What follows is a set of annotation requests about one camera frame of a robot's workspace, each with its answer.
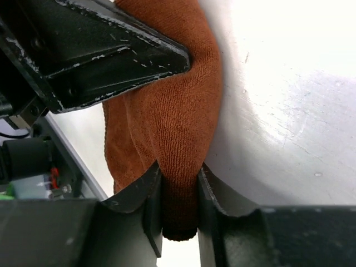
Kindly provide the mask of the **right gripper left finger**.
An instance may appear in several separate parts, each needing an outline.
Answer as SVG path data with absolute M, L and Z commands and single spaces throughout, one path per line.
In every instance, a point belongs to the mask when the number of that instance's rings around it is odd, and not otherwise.
M 1 202 L 2 266 L 155 266 L 162 251 L 161 171 L 153 164 L 105 201 Z

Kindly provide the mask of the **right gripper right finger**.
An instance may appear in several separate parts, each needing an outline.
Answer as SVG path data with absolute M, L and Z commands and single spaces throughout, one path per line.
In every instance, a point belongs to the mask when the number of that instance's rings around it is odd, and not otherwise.
M 202 266 L 354 266 L 354 206 L 260 206 L 203 166 Z

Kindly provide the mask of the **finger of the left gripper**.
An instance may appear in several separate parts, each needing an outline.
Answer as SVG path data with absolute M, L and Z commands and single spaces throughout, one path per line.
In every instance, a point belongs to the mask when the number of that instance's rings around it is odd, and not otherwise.
M 1 2 L 1 113 L 65 113 L 188 72 L 188 49 L 110 1 Z

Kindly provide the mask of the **brown towel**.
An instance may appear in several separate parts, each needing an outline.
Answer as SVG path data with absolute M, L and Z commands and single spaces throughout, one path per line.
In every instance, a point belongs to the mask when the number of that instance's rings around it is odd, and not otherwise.
M 115 192 L 158 162 L 165 238 L 193 238 L 197 175 L 217 125 L 223 91 L 219 47 L 198 1 L 117 1 L 143 23 L 186 46 L 191 70 L 103 103 L 105 159 Z

